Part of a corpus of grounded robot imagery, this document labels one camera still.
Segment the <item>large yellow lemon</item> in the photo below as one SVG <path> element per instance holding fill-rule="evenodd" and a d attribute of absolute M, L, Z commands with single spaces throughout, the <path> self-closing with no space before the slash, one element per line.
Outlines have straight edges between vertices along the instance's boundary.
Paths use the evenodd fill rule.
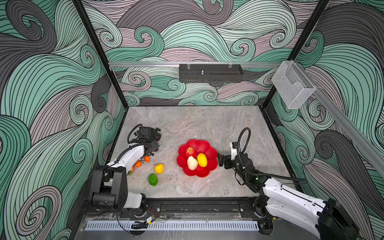
<path fill-rule="evenodd" d="M 202 168 L 205 168 L 208 165 L 208 159 L 205 154 L 200 153 L 197 155 L 198 165 Z"/>

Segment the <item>red flower-shaped fruit bowl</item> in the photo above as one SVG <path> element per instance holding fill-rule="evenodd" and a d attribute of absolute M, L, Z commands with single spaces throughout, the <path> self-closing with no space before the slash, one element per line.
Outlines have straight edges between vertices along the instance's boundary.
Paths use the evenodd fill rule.
<path fill-rule="evenodd" d="M 187 161 L 189 155 L 187 154 L 187 149 L 189 147 L 194 149 L 195 157 L 198 154 L 204 154 L 207 157 L 208 163 L 206 167 L 197 166 L 195 170 L 188 168 Z M 187 141 L 186 144 L 179 147 L 178 154 L 177 164 L 183 169 L 185 175 L 189 177 L 197 176 L 199 178 L 205 178 L 211 171 L 214 171 L 218 167 L 218 152 L 205 140 L 191 139 Z"/>

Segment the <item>beige garlic bulb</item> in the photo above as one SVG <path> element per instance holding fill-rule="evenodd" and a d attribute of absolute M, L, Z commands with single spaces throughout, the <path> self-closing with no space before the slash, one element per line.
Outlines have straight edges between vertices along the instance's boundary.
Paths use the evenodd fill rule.
<path fill-rule="evenodd" d="M 189 170 L 194 171 L 198 167 L 199 163 L 198 160 L 195 159 L 193 156 L 189 156 L 187 160 L 187 165 Z"/>

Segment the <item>red apple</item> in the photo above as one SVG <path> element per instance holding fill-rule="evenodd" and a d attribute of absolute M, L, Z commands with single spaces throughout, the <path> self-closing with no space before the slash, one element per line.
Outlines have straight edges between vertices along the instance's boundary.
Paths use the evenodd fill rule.
<path fill-rule="evenodd" d="M 188 157 L 193 157 L 193 158 L 195 158 L 195 157 L 196 157 L 196 151 L 195 151 L 195 149 L 192 148 L 192 147 L 188 147 L 188 148 L 186 149 L 186 155 L 187 155 Z"/>

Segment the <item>green lime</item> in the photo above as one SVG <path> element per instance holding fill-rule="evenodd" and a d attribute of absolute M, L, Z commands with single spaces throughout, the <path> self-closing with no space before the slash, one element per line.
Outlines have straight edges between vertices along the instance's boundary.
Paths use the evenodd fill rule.
<path fill-rule="evenodd" d="M 159 182 L 158 177 L 156 174 L 150 174 L 148 178 L 149 184 L 151 186 L 156 186 Z"/>

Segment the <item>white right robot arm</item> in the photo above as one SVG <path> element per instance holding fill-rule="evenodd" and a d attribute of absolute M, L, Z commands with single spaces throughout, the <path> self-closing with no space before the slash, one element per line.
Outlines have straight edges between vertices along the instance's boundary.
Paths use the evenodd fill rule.
<path fill-rule="evenodd" d="M 273 176 L 255 169 L 247 154 L 218 154 L 219 166 L 235 171 L 258 197 L 253 203 L 261 219 L 260 230 L 272 232 L 272 219 L 286 220 L 310 232 L 320 240 L 356 240 L 359 227 L 336 200 L 318 199 L 285 186 Z"/>

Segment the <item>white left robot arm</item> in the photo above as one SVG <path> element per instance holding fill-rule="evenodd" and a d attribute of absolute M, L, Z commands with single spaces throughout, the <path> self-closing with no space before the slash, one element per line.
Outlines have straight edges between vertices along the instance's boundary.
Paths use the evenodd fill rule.
<path fill-rule="evenodd" d="M 136 125 L 128 135 L 128 147 L 90 175 L 89 203 L 93 208 L 117 211 L 144 208 L 145 195 L 130 192 L 127 177 L 135 164 L 158 151 L 160 132 L 159 128 Z"/>

